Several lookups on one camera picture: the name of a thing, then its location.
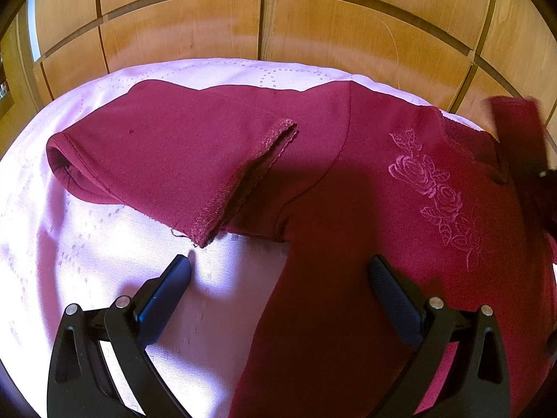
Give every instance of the metal pin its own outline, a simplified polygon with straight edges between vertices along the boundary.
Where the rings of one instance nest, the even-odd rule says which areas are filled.
[[[121,295],[116,299],[116,307],[117,308],[126,308],[130,301],[132,301],[127,295]]]
[[[430,298],[430,307],[433,309],[441,309],[445,306],[445,303],[443,303],[443,300],[441,300],[439,297],[431,297]]]
[[[491,306],[489,305],[482,305],[482,313],[486,316],[492,316],[493,308],[491,308]]]
[[[72,303],[71,305],[68,305],[66,307],[66,314],[68,316],[71,316],[72,314],[75,314],[77,312],[77,305],[75,303]]]

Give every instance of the fabric fold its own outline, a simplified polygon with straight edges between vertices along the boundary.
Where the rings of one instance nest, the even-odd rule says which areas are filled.
[[[126,204],[203,247],[295,134],[291,119],[146,80],[53,135],[46,152],[77,198]]]

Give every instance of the maroon garment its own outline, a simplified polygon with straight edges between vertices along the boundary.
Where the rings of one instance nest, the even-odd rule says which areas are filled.
[[[516,416],[550,366],[555,280],[532,186],[532,171],[547,161],[535,106],[493,105],[501,144],[434,107],[354,82],[194,91],[149,80],[54,135],[47,152],[74,195],[129,204],[197,243],[227,220],[222,229],[290,242],[230,417],[372,411],[411,354],[367,283],[377,253],[427,296],[494,308]],[[297,135],[288,144],[291,121]],[[267,155],[252,154],[274,140]],[[531,146],[525,164],[520,146]],[[194,232],[209,195],[219,196],[218,218]],[[451,347],[421,409],[434,402],[453,356]]]

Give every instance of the pink embroidery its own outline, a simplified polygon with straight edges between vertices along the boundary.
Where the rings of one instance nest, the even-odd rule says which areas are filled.
[[[445,246],[453,246],[467,253],[466,269],[470,272],[477,267],[480,259],[489,265],[483,256],[486,237],[480,218],[467,217],[462,210],[462,192],[455,191],[447,184],[450,173],[435,168],[428,155],[421,156],[422,145],[416,141],[412,129],[406,130],[406,136],[390,134],[396,145],[406,153],[397,157],[389,166],[389,173],[397,180],[402,180],[414,190],[433,200],[432,206],[425,206],[420,214],[439,229]]]

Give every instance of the white light strip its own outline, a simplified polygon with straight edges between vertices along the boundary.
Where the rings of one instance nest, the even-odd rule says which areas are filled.
[[[38,48],[37,25],[34,18],[34,0],[27,0],[27,26],[29,27],[29,40],[31,41],[33,61],[37,61],[41,57],[41,51]]]

